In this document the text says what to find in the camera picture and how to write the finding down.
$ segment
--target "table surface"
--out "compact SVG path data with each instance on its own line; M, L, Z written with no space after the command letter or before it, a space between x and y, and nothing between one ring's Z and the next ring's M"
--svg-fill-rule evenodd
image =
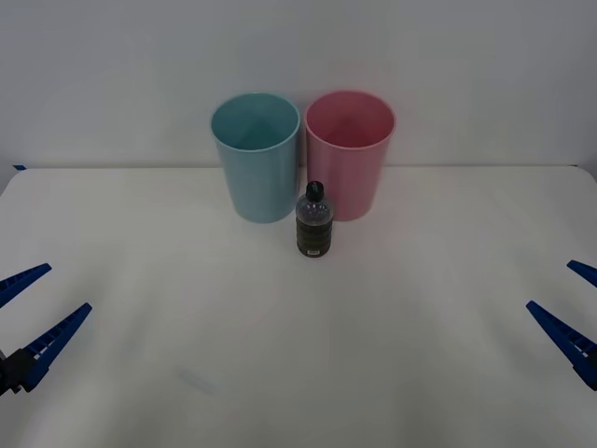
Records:
M27 170L0 197L5 353L88 301L5 448L568 448L597 396L526 311L597 340L597 185L574 167L388 168L306 259L217 168Z

